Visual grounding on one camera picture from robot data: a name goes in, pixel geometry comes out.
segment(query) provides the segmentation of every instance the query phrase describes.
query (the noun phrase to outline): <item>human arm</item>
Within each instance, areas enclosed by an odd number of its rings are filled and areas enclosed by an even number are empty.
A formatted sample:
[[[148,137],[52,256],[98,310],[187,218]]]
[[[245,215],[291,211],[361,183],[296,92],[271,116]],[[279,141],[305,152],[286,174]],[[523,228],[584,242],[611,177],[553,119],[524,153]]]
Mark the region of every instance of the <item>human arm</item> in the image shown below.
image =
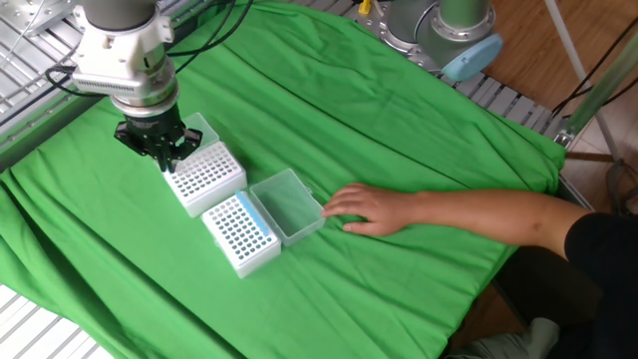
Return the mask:
[[[538,245],[565,257],[571,226],[588,209],[549,195],[507,189],[401,193],[348,184],[325,205],[324,216],[355,214],[344,230],[388,235],[415,223],[464,229],[510,245]]]

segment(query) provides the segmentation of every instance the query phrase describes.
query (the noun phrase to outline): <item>black cable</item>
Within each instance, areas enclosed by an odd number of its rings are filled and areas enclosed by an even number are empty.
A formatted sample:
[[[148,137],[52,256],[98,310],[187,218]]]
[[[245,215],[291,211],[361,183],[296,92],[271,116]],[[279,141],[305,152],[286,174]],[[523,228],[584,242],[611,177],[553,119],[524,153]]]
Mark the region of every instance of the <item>black cable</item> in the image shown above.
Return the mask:
[[[605,103],[602,106],[607,106],[609,104],[611,104],[614,100],[618,99],[619,97],[625,95],[625,93],[629,90],[631,90],[632,87],[634,87],[636,84],[638,84],[638,77],[634,79],[634,81],[632,81],[629,85],[625,86],[624,89],[620,90],[618,92],[618,94],[610,97],[607,101],[605,101]]]
[[[201,48],[199,48],[199,50],[197,50],[197,52],[195,52],[194,54],[192,54],[192,56],[190,57],[190,59],[188,59],[185,63],[181,64],[181,66],[179,66],[179,68],[177,70],[175,70],[175,73],[178,74],[181,70],[183,70],[186,66],[188,66],[188,64],[190,64],[197,56],[199,56],[199,54],[201,54],[203,51],[201,51],[201,49],[203,49],[204,47],[206,47],[212,40],[214,40],[214,38],[217,36],[217,34],[219,34],[219,32],[221,31],[221,29],[223,28],[224,24],[226,23],[226,21],[228,20],[228,18],[230,17],[230,13],[232,13],[232,10],[235,8],[235,1],[236,0],[232,0],[228,6],[228,11],[226,12],[226,15],[223,17],[223,19],[221,20],[221,24],[219,24],[219,26],[217,27],[217,29],[215,31],[212,32],[212,35],[210,35],[210,37],[208,38],[208,40],[206,40],[206,42],[201,46]]]
[[[230,30],[228,30],[228,32],[226,34],[224,34],[218,40],[215,40],[215,42],[213,42],[212,44],[204,45],[201,48],[196,49],[196,50],[176,52],[176,53],[171,53],[171,54],[168,54],[168,55],[171,56],[171,57],[188,56],[188,55],[195,55],[195,54],[198,55],[198,54],[200,54],[200,53],[202,53],[204,51],[208,51],[208,50],[214,48],[215,46],[221,44],[222,42],[224,42],[227,38],[230,37],[230,35],[232,35],[237,30],[239,25],[241,25],[241,22],[246,17],[246,14],[248,14],[248,10],[250,10],[250,7],[252,6],[253,1],[254,0],[248,0],[243,12],[241,13],[241,15],[239,15],[239,19],[237,19],[237,22],[235,22],[235,24],[232,26],[232,28]]]
[[[47,78],[47,81],[49,81],[51,85],[53,85],[54,88],[62,90],[66,92],[67,94],[71,94],[71,95],[75,95],[79,97],[103,97],[104,96],[102,94],[79,93],[77,91],[67,89],[66,87],[60,85],[61,82],[67,81],[69,79],[69,76],[73,74],[75,69],[76,69],[75,66],[52,66],[44,72],[44,76]],[[65,76],[60,82],[57,82],[53,80],[53,78],[51,77],[51,73],[54,73],[54,72],[66,74],[67,76]]]
[[[569,95],[569,97],[567,97],[567,99],[563,100],[560,104],[558,104],[558,106],[556,106],[552,111],[551,111],[551,115],[553,117],[555,117],[556,115],[560,114],[560,112],[565,108],[565,106],[567,106],[567,104],[569,102],[571,102],[573,99],[577,98],[578,96],[582,96],[584,94],[586,94],[587,92],[591,91],[591,88],[584,90],[584,92],[579,93],[578,91],[587,83],[587,81],[589,81],[589,79],[591,79],[591,77],[594,75],[594,73],[598,70],[598,68],[600,68],[600,66],[605,62],[605,60],[607,60],[607,58],[609,57],[609,55],[611,55],[611,53],[614,51],[614,49],[618,46],[618,44],[620,44],[620,42],[622,41],[622,39],[625,38],[625,36],[627,36],[627,34],[629,34],[629,32],[631,31],[631,29],[634,28],[634,26],[636,26],[636,24],[638,24],[638,17],[636,17],[628,26],[627,28],[625,28],[625,30],[620,34],[620,36],[618,36],[618,38],[616,39],[616,41],[614,41],[614,43],[609,47],[609,49],[607,50],[607,52],[600,58],[600,60],[598,61],[598,63],[596,64],[596,66],[594,66],[593,69],[591,69],[591,71],[589,72],[589,74],[587,74],[587,76],[580,82],[580,84],[578,85],[578,87],[576,87],[574,89],[574,91],[571,93],[571,95]]]

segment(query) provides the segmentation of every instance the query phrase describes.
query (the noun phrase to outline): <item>transparent container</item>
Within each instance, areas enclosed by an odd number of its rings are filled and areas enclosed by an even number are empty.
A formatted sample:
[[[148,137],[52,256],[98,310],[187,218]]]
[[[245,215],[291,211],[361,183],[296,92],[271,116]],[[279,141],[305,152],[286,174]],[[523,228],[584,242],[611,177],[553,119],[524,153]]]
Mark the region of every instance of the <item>transparent container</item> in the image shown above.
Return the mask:
[[[212,129],[212,127],[200,113],[192,114],[181,121],[186,125],[187,129],[201,131],[201,143],[199,144],[199,148],[197,148],[197,150],[193,152],[194,154],[212,144],[219,142],[219,135]],[[177,142],[178,146],[181,145],[180,142],[183,142],[183,139],[180,139]]]
[[[250,199],[285,245],[318,230],[326,221],[321,204],[291,169],[254,184]]]

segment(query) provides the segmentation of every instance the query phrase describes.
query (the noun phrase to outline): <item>gray pants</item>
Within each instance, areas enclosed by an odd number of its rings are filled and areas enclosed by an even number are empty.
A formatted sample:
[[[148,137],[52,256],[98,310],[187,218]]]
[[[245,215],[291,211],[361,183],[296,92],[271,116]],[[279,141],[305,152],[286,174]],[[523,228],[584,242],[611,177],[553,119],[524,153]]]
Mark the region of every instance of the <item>gray pants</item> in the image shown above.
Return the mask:
[[[531,321],[520,334],[498,334],[468,344],[445,359],[544,359],[558,341],[558,324],[545,318]]]

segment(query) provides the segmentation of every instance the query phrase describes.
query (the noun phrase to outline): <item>green cloth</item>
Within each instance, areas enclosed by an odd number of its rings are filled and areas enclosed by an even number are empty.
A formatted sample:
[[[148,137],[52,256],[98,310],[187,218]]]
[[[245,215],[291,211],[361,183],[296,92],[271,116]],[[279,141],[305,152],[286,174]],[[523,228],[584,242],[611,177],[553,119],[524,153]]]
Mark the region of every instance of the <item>green cloth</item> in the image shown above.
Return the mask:
[[[257,4],[178,79],[182,115],[202,113],[249,182],[292,168],[322,203],[351,181],[558,186],[563,148],[330,14]],[[435,358],[513,251],[431,225],[362,237],[337,217],[239,279],[154,163],[113,138],[122,118],[103,100],[0,177],[0,282],[117,358]]]

